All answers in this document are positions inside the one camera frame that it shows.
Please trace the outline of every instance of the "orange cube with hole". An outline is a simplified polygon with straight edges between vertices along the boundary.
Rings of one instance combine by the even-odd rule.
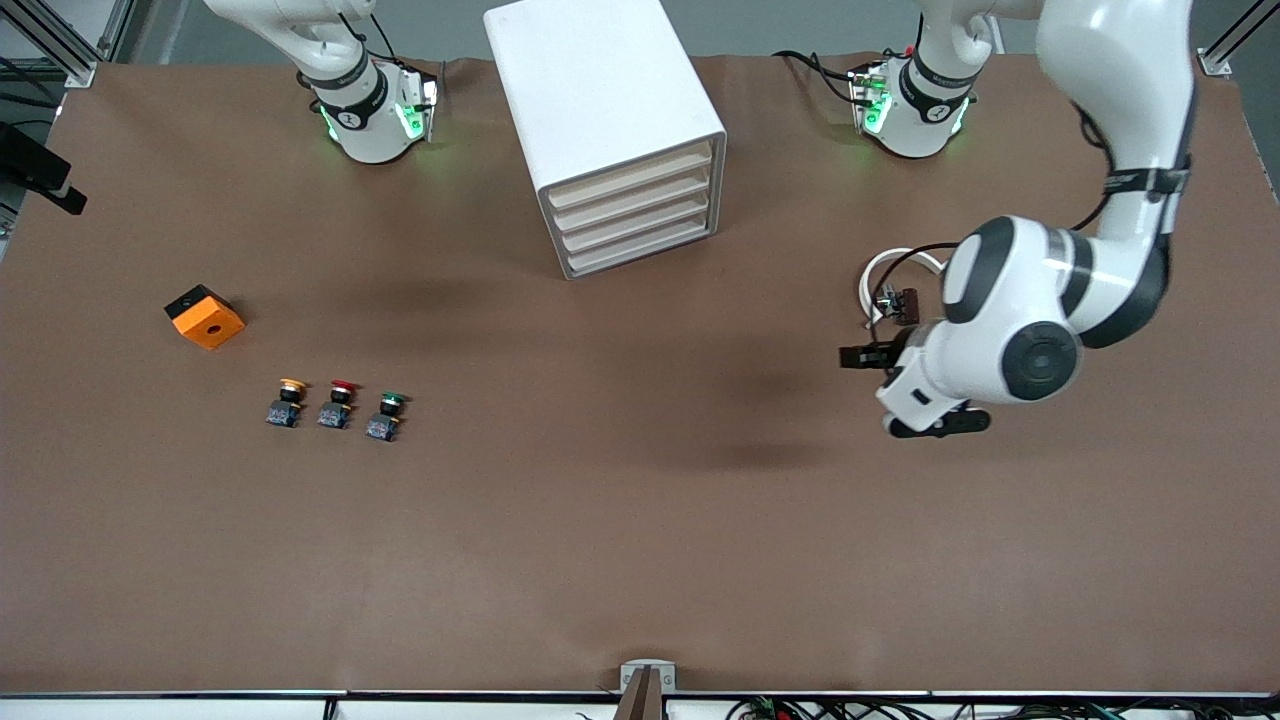
[[[232,306],[202,284],[165,305],[164,311],[182,337],[205,350],[214,350],[244,329],[244,320]]]

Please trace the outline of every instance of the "brown mat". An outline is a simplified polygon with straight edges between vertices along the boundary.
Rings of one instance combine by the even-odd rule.
[[[723,229],[559,277],[489,63],[438,140],[360,167],[293,69],[102,67],[0,264],[0,688],[1280,685],[1280,214],[1202,88],[1175,281],[1062,397],[977,437],[881,430],[861,264],[1102,159],[1032,58],[945,155],[887,156],[778,59],[698,61]],[[920,274],[914,275],[923,281]],[[201,282],[218,352],[161,307]],[[936,293],[931,282],[929,302]],[[262,421],[282,375],[413,397],[403,434]]]

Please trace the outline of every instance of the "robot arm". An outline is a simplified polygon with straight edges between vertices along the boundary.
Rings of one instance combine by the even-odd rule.
[[[394,160],[429,138],[435,82],[394,60],[370,56],[346,22],[375,0],[205,0],[215,14],[284,53],[320,100],[329,136],[361,163]]]
[[[1125,340],[1156,313],[1190,168],[1189,13],[1190,0],[1046,3],[1041,65],[1111,149],[1098,234],[1002,217],[965,238],[943,273],[945,318],[910,332],[876,393],[893,434],[974,429],[972,401],[1044,400],[1075,377],[1083,347]]]
[[[927,158],[960,131],[969,91],[992,42],[982,17],[1032,19],[1044,0],[918,0],[920,37],[909,55],[893,56],[854,77],[859,129],[890,152]]]

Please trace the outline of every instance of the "black band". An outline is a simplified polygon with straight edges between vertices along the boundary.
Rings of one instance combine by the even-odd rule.
[[[933,68],[924,64],[924,60],[920,59],[919,51],[911,53],[911,61],[909,63],[909,65],[915,65],[915,72],[920,73],[920,77],[923,77],[924,79],[932,82],[938,87],[946,87],[950,90],[960,90],[961,87],[968,88],[969,86],[973,85],[973,81],[978,79],[978,76],[982,74],[982,69],[965,78],[955,78],[940,74],[934,72]]]
[[[1158,234],[1129,296],[1107,319],[1080,333],[1080,342],[1084,347],[1107,347],[1140,331],[1156,315],[1166,290],[1169,290],[1169,236]]]
[[[325,114],[343,128],[365,129],[369,124],[369,118],[381,109],[383,102],[387,101],[387,76],[381,70],[378,70],[378,86],[369,94],[369,97],[346,108],[330,105],[329,102],[321,102],[320,105],[324,108]]]
[[[969,233],[964,242],[977,238],[978,252],[969,268],[969,277],[964,278],[964,292],[956,302],[942,302],[943,314],[947,320],[963,325],[978,316],[978,311],[987,304],[987,297],[996,287],[1000,273],[1009,261],[1009,255],[1014,250],[1014,222],[1007,215],[993,220],[987,220],[978,229]],[[955,264],[948,261],[942,270],[942,287],[946,287],[947,275]]]
[[[1080,306],[1080,301],[1084,300],[1084,291],[1089,290],[1089,281],[1093,279],[1093,246],[1089,241],[1075,231],[1066,231],[1071,236],[1071,245],[1075,249],[1074,261],[1071,263],[1071,277],[1066,281],[1066,287],[1062,290],[1062,296],[1060,301],[1062,304],[1062,315],[1068,318],[1075,309]]]
[[[1190,176],[1192,158],[1188,155],[1181,168],[1115,170],[1107,176],[1106,182],[1102,184],[1102,193],[1147,192],[1152,195],[1178,195],[1187,188],[1187,181],[1190,179]]]
[[[311,83],[311,87],[316,90],[342,90],[343,87],[355,85],[355,82],[360,79],[360,76],[365,74],[365,68],[367,65],[369,65],[369,49],[361,47],[360,61],[356,63],[356,67],[348,70],[347,74],[333,79],[316,79],[306,74],[302,77],[307,78],[307,82]]]
[[[961,92],[950,100],[933,97],[916,87],[915,82],[911,79],[910,69],[910,64],[902,65],[902,72],[899,74],[899,86],[902,88],[902,100],[906,100],[908,105],[915,108],[915,110],[920,113],[920,122],[929,124],[947,122],[947,118],[959,110],[969,96],[966,92]]]

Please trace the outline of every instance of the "green led light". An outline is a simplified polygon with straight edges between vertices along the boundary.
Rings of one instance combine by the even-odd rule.
[[[893,106],[893,99],[888,92],[881,94],[876,102],[867,109],[867,120],[863,123],[863,128],[867,132],[877,133],[884,127],[884,117],[888,115],[890,109]]]
[[[960,122],[964,120],[964,111],[969,109],[969,99],[960,104],[960,109],[956,110],[956,122],[951,126],[951,135],[960,132]]]
[[[329,113],[324,109],[324,105],[320,106],[320,117],[324,118],[324,124],[329,128],[329,137],[334,142],[338,142],[338,131],[333,129],[333,120],[329,119]]]
[[[398,110],[397,117],[401,119],[401,124],[404,126],[404,135],[410,140],[422,137],[422,113],[399,104],[396,105],[396,110]]]

